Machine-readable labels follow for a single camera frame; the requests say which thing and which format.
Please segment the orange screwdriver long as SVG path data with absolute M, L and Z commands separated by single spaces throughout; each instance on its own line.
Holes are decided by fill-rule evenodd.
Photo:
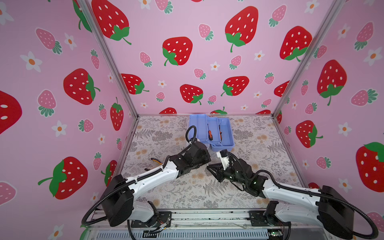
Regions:
M 212 141 L 213 140 L 213 134 L 212 134 L 212 131 L 210 130 L 209 124 L 207 124 L 207 130 L 208 130 L 208 138 L 210 141 Z

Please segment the white lid blue tool box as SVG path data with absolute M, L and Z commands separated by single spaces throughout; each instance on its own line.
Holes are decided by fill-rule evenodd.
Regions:
M 190 115 L 190 126 L 197 128 L 196 138 L 213 152 L 231 151 L 235 147 L 229 118 L 210 117 L 205 114 Z

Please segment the orange handled pliers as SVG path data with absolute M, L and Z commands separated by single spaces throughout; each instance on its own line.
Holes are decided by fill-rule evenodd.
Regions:
M 223 141 L 223 132 L 221 130 L 221 124 L 219 124 L 220 142 Z

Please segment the yellow handled pliers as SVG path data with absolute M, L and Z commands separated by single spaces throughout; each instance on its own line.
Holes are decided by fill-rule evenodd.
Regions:
M 155 158 L 151 158 L 151 160 L 159 165 L 162 165 L 163 163 Z

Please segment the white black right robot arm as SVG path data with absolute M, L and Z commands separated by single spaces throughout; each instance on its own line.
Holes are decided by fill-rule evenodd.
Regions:
M 253 197 L 271 199 L 265 213 L 267 219 L 319 226 L 344 240 L 374 240 L 379 236 L 374 221 L 331 187 L 308 189 L 278 183 L 269 171 L 254 173 L 250 165 L 233 154 L 207 169 L 219 182 L 228 180 Z

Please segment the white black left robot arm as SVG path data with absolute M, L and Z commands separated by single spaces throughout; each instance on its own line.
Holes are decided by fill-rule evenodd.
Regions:
M 136 199 L 161 184 L 173 181 L 191 170 L 198 169 L 210 162 L 211 158 L 205 144 L 196 137 L 187 139 L 188 146 L 180 153 L 167 156 L 165 162 L 144 174 L 124 178 L 117 175 L 112 178 L 101 199 L 84 215 L 82 226 L 108 221 L 111 227 L 123 222 L 141 222 L 151 228 L 151 235 L 162 232 L 170 219 L 162 220 L 160 212 L 151 201 L 137 202 Z

